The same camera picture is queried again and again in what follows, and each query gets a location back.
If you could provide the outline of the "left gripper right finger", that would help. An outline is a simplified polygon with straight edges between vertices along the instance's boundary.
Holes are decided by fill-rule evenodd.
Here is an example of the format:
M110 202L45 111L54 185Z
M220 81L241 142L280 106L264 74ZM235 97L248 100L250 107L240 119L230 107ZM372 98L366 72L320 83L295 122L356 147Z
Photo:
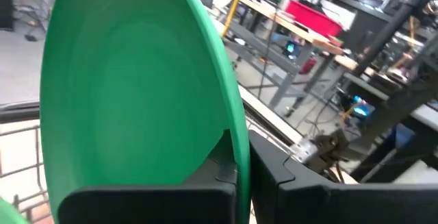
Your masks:
M249 132L257 224L438 224L438 186L338 184Z

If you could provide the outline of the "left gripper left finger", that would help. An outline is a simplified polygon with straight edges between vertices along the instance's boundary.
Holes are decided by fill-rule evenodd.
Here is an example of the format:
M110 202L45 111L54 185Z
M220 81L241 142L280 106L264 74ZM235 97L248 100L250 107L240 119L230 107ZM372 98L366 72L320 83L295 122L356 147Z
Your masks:
M59 224L236 224L237 164L230 131L182 184L96 186L69 194Z

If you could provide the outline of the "dark green plate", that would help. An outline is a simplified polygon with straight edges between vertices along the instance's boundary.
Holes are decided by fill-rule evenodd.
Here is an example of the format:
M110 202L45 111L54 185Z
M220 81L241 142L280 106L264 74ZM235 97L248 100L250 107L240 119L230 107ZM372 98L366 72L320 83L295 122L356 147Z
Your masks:
M55 0L44 44L40 128L55 224L96 186L182 184L231 133L237 223L250 217L242 99L200 0Z

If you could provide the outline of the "light green plate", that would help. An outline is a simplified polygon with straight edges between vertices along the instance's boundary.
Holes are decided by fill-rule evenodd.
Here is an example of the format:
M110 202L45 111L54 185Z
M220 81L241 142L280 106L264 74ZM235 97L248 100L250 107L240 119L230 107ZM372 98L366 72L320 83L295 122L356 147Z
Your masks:
M0 198L0 224L29 224L10 203Z

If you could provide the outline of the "silver mounting plate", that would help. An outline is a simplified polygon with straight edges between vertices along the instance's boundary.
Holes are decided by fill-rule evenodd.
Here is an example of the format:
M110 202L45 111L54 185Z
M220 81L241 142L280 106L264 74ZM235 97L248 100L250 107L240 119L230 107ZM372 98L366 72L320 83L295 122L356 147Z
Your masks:
M304 164L318 152L314 139L303 138L300 142L290 146L291 156Z

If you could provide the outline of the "wooden workbench grey legs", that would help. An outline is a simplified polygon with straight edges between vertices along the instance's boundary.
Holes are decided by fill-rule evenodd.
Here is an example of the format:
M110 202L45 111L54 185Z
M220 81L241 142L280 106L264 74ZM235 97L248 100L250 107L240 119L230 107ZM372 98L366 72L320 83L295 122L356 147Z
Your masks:
M298 72L304 66L305 62L311 57L311 53L314 49L321 49L328 53L328 59L332 60L335 56L341 55L343 50L340 47L336 47L331 44L327 38L322 37L316 33L306 32L305 30L296 26L292 19L289 19L286 15L284 15L281 10L273 10L271 5L263 5L257 1L252 0L234 0L244 5L247 5L250 9L256 11L255 20L257 20L260 16L264 16L268 18L270 21L274 23L275 26L280 25L291 33L295 34L297 37L302 38L305 41L305 44L296 58L295 61L284 56L280 51L273 49L270 46L269 42L264 42L260 38L256 37L256 35L244 28L243 26L231 22L229 23L229 29L235 36L241 38L246 42L246 46L239 45L236 42L226 42L225 45L233 50L239 57L251 61L253 56L251 55L251 51L254 49L259 53L264 53L264 59L266 62L273 62L275 65L279 66L282 70L284 70L287 75L283 82L279 85L277 91L275 92L273 98L269 102L269 106L271 108L275 108L278 106L280 100L286 97L286 92L292 82L297 76Z

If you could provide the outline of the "red plastic bin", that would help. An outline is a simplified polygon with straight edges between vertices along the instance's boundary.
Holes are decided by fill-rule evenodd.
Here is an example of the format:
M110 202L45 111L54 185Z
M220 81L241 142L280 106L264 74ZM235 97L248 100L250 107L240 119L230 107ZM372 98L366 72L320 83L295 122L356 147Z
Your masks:
M289 0L285 11L291 14L296 22L324 37L337 36L342 31L342 26L339 23L298 1Z

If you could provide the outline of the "yellow pole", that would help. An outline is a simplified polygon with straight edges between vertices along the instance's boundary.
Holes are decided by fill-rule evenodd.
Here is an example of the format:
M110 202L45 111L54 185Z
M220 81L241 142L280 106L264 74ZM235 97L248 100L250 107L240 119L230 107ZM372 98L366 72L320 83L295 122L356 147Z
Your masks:
M231 21L233 19L233 15L235 14L235 11L237 9L238 2L239 2L239 0L232 1L231 7L229 9L229 13L227 15L227 19L226 19L225 24L224 24L224 29L221 33L221 38L224 38L225 35L227 34L227 31L228 31L230 24L231 24Z

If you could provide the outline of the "black metal rig frame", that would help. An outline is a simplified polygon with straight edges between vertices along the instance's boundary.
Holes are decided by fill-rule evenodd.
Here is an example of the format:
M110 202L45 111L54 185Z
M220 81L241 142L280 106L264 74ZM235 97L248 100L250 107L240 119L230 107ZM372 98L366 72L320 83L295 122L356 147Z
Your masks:
M363 54L362 60L352 71L352 74L355 77L359 77L362 73L364 73L366 68L372 63L374 58L384 48L384 46L391 40L392 36L404 25L406 20L408 20L411 16L418 15L429 1L432 0L405 1L390 22L388 22L388 24L370 43L367 52Z

